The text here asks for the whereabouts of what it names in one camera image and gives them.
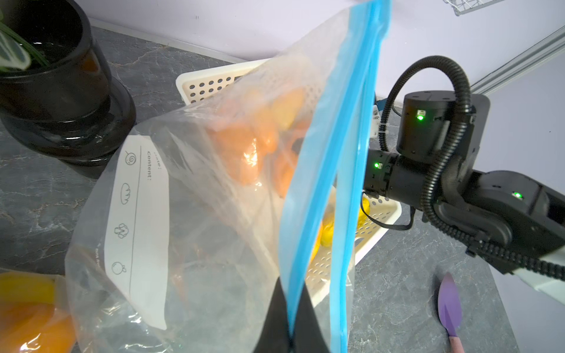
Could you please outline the big orange mango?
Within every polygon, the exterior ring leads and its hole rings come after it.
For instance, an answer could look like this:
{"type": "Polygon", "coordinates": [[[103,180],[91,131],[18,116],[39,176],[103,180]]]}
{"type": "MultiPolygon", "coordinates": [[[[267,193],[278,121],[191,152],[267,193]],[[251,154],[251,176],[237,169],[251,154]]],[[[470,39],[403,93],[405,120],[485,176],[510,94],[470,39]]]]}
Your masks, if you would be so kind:
{"type": "Polygon", "coordinates": [[[258,89],[228,99],[218,109],[223,125],[208,128],[228,175],[246,186],[269,167],[272,187],[284,198],[297,167],[311,119],[301,111],[306,89],[294,88],[273,99],[258,89]]]}

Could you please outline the purple pink brush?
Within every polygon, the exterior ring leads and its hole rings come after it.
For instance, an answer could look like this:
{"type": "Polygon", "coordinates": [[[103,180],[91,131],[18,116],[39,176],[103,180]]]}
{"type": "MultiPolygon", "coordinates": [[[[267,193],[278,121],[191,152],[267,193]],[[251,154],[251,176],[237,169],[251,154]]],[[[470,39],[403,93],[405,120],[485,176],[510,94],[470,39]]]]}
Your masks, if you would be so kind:
{"type": "Polygon", "coordinates": [[[463,318],[461,300],[456,282],[449,272],[444,275],[438,290],[437,310],[439,320],[447,331],[451,352],[464,353],[463,344],[457,334],[463,318]]]}

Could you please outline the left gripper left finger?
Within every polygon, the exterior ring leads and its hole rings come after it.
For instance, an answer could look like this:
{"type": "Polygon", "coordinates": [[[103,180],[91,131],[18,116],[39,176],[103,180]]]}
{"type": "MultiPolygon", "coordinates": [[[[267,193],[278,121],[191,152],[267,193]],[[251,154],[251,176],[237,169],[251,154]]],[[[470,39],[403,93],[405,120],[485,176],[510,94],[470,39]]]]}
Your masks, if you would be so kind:
{"type": "Polygon", "coordinates": [[[266,318],[254,353],[289,353],[291,338],[288,329],[287,304],[280,279],[267,310],[266,318]]]}

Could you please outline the clear zip-top bag blue zipper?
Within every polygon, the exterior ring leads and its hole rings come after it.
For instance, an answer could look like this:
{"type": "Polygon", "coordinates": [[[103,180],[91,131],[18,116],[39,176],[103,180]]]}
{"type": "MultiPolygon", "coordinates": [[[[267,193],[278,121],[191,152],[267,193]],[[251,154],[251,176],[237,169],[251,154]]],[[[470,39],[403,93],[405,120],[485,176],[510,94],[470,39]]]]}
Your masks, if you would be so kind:
{"type": "Polygon", "coordinates": [[[71,352],[76,342],[65,277],[1,270],[2,352],[71,352]]]}

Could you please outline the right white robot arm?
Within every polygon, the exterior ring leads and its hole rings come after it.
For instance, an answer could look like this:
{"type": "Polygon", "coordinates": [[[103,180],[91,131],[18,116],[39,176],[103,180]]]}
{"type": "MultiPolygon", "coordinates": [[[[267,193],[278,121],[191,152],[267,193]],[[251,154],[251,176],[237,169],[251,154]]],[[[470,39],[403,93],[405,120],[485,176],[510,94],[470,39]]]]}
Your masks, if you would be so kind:
{"type": "Polygon", "coordinates": [[[464,70],[444,56],[416,61],[395,82],[368,153],[363,192],[421,211],[422,219],[502,274],[564,301],[564,195],[514,171],[476,171],[490,101],[471,91],[464,70]],[[394,151],[386,127],[394,100],[415,74],[436,69],[449,91],[406,95],[394,151]]]}

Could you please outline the green potted plant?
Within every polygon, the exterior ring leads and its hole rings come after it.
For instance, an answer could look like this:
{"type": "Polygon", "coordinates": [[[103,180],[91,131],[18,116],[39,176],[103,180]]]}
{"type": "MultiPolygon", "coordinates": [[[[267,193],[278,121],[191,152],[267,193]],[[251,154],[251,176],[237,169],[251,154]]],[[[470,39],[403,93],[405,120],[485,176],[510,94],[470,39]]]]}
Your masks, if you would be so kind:
{"type": "Polygon", "coordinates": [[[1,27],[34,52],[1,71],[1,123],[20,144],[78,168],[103,169],[135,125],[135,104],[112,76],[76,1],[2,1],[1,27]]]}

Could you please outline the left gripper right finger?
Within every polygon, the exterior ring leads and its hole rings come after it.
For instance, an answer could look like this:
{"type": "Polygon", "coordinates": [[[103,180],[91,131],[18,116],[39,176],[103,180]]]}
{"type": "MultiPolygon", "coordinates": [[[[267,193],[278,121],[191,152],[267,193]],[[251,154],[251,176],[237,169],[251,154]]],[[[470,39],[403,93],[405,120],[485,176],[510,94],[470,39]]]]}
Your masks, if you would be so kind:
{"type": "Polygon", "coordinates": [[[329,353],[306,284],[300,297],[291,341],[292,352],[329,353]]]}

